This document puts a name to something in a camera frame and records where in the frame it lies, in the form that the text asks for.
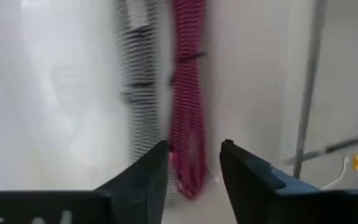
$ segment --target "white cable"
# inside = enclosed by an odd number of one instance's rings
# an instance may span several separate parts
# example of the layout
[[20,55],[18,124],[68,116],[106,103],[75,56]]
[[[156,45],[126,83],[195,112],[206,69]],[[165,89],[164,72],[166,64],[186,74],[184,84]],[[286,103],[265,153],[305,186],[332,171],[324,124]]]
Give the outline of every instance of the white cable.
[[346,167],[347,167],[347,163],[349,162],[349,158],[348,157],[344,157],[343,158],[343,169],[342,169],[342,172],[341,174],[339,174],[339,177],[334,180],[332,183],[328,184],[328,185],[325,185],[324,187],[321,188],[321,190],[324,190],[324,189],[327,189],[328,187],[336,184],[338,181],[342,180],[342,178],[345,176],[345,173],[346,173]]

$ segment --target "metal pole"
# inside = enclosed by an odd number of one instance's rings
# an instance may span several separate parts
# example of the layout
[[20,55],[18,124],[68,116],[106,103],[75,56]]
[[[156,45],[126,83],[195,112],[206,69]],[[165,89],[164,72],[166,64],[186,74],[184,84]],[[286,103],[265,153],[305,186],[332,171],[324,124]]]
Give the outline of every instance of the metal pole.
[[309,125],[311,100],[313,97],[314,81],[316,79],[316,72],[318,68],[321,34],[323,32],[325,22],[326,8],[327,0],[316,0],[311,28],[308,68],[306,71],[301,116],[298,128],[298,140],[296,142],[295,165],[293,167],[293,176],[297,179],[300,178],[301,174],[302,157]]

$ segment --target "hanging rope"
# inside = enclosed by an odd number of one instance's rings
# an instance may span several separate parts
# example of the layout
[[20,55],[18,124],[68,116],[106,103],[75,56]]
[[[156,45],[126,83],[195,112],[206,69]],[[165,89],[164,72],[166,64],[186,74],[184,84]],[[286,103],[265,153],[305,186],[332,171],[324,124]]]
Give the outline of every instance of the hanging rope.
[[173,111],[170,143],[178,190],[194,199],[206,171],[204,111],[196,59],[199,53],[205,0],[173,0],[177,32],[173,77]]
[[[116,0],[123,98],[129,106],[131,163],[161,140],[157,96],[157,0]],[[177,200],[171,169],[166,205]]]

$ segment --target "black and white rope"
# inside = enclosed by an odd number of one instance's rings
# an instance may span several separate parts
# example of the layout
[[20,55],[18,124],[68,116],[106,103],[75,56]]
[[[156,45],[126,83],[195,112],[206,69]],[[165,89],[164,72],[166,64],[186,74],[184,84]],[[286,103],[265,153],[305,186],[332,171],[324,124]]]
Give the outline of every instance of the black and white rope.
[[[161,140],[157,92],[158,0],[115,0],[118,47],[129,105],[130,163]],[[166,205],[178,199],[170,168]]]

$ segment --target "red rope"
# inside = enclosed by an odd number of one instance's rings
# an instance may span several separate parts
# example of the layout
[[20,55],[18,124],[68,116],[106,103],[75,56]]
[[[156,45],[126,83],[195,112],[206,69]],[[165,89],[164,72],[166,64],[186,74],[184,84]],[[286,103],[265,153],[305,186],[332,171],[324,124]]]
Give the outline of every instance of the red rope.
[[177,63],[170,142],[178,190],[188,199],[201,191],[206,170],[204,108],[196,61],[204,5],[205,0],[173,0]]

